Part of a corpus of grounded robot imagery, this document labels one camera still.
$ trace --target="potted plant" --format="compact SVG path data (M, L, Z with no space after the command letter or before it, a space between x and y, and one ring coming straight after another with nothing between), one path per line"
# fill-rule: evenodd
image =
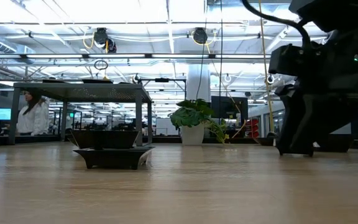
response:
M216 139L224 143L229 138L225 134L226 122L218 124L211 119L213 110L203 99L183 100L177 103L179 108L170 115L172 124L181 128L181 140L184 145L200 145L203 143L204 128L216 135Z

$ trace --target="black cable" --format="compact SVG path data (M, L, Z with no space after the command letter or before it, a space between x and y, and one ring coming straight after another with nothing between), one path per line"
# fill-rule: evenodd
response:
M205 26L204 26L204 31L206 32L206 21L207 20L207 16L205 15ZM196 94L196 100L198 99L198 92L200 91L200 86L201 86L201 78L203 77L203 63L204 63L204 50L205 50L205 43L207 40L205 40L204 44L203 44L203 53L201 53L201 71L200 71L200 81L198 82L198 88L197 88L197 94Z
M294 27L301 35L302 35L302 47L305 49L310 49L311 48L311 44L310 44L310 36L307 33L307 31L305 30L305 28L303 28L302 26L300 26L300 24L291 21L289 19L280 19L277 18L275 16L270 16L270 15L266 15L263 14L261 12L259 12L258 10L256 10L254 7L252 7L249 4L248 0L242 0L243 5L246 7L246 9L248 9L248 11L252 12L253 14L255 14L256 16L259 16L261 18L273 21L273 22L279 22L288 26L292 26Z
M97 70L105 70L109 67L109 64L105 60L97 60L93 64L93 67Z
M221 0L221 69L219 71L219 124L221 124L221 90L222 90L222 65L223 65L223 7L222 7L222 0Z

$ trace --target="white jacket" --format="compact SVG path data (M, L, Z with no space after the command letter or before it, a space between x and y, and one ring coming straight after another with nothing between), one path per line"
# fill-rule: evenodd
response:
M48 108L48 101L43 102L41 105L37 103L27 114L23 115L28 106L23 107L17 118L17 132L31 133L32 136L47 134L49 127Z

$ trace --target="black mesh table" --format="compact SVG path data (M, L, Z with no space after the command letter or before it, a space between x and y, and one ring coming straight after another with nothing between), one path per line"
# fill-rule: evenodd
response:
M135 103L136 131L142 133L142 104L147 103L148 133L152 132L152 100L142 84L109 84L109 83L15 83L11 110L11 130L9 144L15 144L17 117L19 115L19 98L21 91L31 91L63 102L62 117L67 117L68 102L100 103ZM61 140L65 138L66 119L62 119ZM142 146L143 135L138 135L136 146Z

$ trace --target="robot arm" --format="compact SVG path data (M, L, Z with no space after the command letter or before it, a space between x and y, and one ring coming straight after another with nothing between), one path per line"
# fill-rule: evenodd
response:
M293 0L290 10L302 20L254 14L295 27L303 37L302 47L291 44L272 52L269 72L296 77L295 85L276 89L286 109L277 140L280 154L313 155L313 143L350 123L358 114L358 0ZM304 28L314 22L332 32L324 44L310 42Z

